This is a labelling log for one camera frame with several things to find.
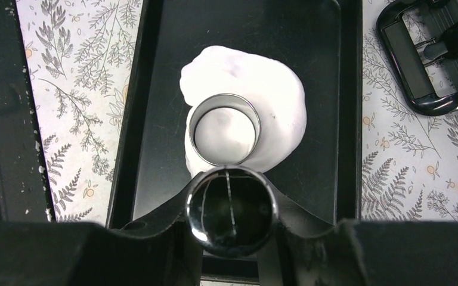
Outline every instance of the black tray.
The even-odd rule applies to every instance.
[[[279,60],[298,75],[307,129],[299,147],[265,175],[328,223],[358,218],[361,6],[355,0],[145,3],[107,225],[121,227],[150,212],[190,180],[180,70],[210,45]]]
[[[16,11],[15,1],[0,0],[0,221],[47,222],[52,198],[38,172],[46,164]]]

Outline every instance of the botanical print paper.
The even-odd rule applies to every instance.
[[[106,220],[141,5],[17,1],[57,220]]]
[[[374,35],[384,0],[364,0],[363,218],[458,221],[458,114],[403,101]],[[142,2],[18,0],[18,15],[60,221],[104,223]],[[405,16],[413,39],[427,38]],[[451,91],[438,67],[435,88]]]

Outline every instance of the round metal cookie cutter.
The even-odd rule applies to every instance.
[[[253,151],[255,150],[259,138],[261,137],[261,119],[259,118],[259,114],[255,110],[255,107],[245,98],[241,97],[240,95],[236,94],[216,94],[201,102],[194,112],[192,113],[192,117],[188,124],[188,135],[190,138],[190,143],[192,144],[196,154],[202,158],[205,162],[213,165],[213,166],[220,166],[221,164],[217,162],[213,162],[208,160],[201,154],[197,145],[196,145],[196,129],[197,125],[201,121],[204,115],[212,110],[216,110],[219,108],[232,108],[241,113],[243,113],[250,121],[252,122],[253,129],[255,132],[255,139],[252,145],[252,149],[247,153],[247,155],[241,159],[240,161],[230,162],[230,164],[241,164],[246,161],[250,155],[252,155]]]

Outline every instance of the black cylinder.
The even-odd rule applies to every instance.
[[[266,178],[242,166],[204,173],[185,206],[188,225],[203,248],[222,257],[248,256],[273,233],[278,207]]]

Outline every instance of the white dough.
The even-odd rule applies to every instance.
[[[305,93],[297,75],[279,61],[223,46],[205,48],[181,70],[180,89],[195,107],[208,97],[231,93],[253,104],[261,119],[261,137],[255,151],[242,163],[266,172],[283,161],[301,142],[306,129]],[[250,142],[253,133],[235,133],[233,142]],[[185,132],[185,161],[193,178],[213,168],[194,151]]]
[[[252,121],[233,108],[217,108],[204,115],[195,133],[199,153],[219,165],[243,160],[252,150],[255,131]]]

